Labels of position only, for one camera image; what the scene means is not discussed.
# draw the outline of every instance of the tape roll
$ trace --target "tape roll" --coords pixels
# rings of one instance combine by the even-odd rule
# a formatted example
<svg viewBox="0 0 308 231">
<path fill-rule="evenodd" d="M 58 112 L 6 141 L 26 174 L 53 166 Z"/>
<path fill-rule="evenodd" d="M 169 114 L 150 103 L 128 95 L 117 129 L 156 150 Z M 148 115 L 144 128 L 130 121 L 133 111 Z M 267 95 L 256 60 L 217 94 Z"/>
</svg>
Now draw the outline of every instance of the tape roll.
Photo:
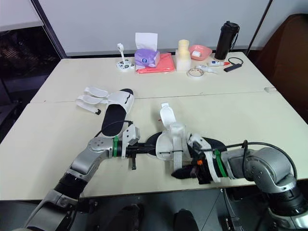
<svg viewBox="0 0 308 231">
<path fill-rule="evenodd" d="M 204 71 L 199 68 L 192 68 L 187 72 L 187 76 L 193 79 L 200 79 L 203 75 Z"/>
</svg>

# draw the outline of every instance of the tissue box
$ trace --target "tissue box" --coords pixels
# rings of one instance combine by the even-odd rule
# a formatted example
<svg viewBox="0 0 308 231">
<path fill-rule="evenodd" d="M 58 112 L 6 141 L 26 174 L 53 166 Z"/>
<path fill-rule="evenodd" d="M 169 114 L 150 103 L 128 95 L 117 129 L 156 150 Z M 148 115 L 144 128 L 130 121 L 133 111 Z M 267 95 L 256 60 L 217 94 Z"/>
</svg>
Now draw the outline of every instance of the tissue box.
<svg viewBox="0 0 308 231">
<path fill-rule="evenodd" d="M 139 66 L 157 67 L 159 57 L 159 51 L 138 49 L 135 52 L 135 63 Z"/>
</svg>

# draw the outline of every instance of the white table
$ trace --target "white table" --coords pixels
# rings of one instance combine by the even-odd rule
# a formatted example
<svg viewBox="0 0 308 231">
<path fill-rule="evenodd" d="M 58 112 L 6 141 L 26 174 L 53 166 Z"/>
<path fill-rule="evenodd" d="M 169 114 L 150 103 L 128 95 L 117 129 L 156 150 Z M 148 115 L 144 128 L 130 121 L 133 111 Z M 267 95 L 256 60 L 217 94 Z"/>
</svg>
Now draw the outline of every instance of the white table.
<svg viewBox="0 0 308 231">
<path fill-rule="evenodd" d="M 239 57 L 244 64 L 228 73 L 223 71 L 223 66 L 213 67 L 219 75 L 206 73 L 197 81 L 192 81 L 185 72 L 123 73 L 116 68 L 121 58 L 62 59 L 31 102 L 74 101 L 90 85 L 109 92 L 130 88 L 137 99 L 260 92 L 265 87 L 273 87 L 242 52 L 231 52 L 227 57 Z M 212 58 L 193 61 L 192 67 L 209 60 Z"/>
<path fill-rule="evenodd" d="M 247 139 L 281 147 L 294 160 L 298 178 L 308 178 L 308 125 L 278 92 L 136 99 L 130 117 L 141 130 L 140 141 L 163 129 L 158 121 L 162 102 L 169 102 L 177 120 L 191 132 L 226 145 Z M 97 133 L 102 120 L 103 113 L 84 111 L 74 102 L 30 103 L 0 145 L 0 199 L 42 199 Z M 146 154 L 137 155 L 136 162 L 133 171 L 128 159 L 103 161 L 84 196 L 252 184 L 222 179 L 199 185 L 197 179 L 173 178 L 169 162 Z"/>
</svg>

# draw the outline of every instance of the white toothbrush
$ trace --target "white toothbrush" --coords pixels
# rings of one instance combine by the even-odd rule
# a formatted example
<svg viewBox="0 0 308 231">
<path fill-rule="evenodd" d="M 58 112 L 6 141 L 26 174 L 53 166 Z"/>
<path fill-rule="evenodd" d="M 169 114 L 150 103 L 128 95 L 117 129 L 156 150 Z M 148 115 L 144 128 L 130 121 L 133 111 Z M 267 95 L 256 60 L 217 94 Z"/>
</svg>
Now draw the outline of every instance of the white toothbrush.
<svg viewBox="0 0 308 231">
<path fill-rule="evenodd" d="M 124 46 L 123 46 L 123 44 L 122 44 L 122 43 L 118 43 L 118 44 L 117 44 L 117 49 L 121 52 L 123 65 L 125 65 L 125 59 L 124 59 L 124 54 L 123 54 L 123 51 L 124 51 Z"/>
</svg>

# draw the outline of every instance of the glue tube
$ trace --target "glue tube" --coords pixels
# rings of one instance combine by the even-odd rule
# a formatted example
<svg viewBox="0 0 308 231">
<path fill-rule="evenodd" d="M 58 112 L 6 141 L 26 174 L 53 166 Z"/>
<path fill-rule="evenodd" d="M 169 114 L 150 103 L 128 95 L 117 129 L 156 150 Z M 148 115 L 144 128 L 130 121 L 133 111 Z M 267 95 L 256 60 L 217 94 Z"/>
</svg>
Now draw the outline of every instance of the glue tube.
<svg viewBox="0 0 308 231">
<path fill-rule="evenodd" d="M 229 62 L 223 62 L 223 61 L 210 61 L 207 63 L 208 66 L 226 66 L 229 65 Z"/>
</svg>

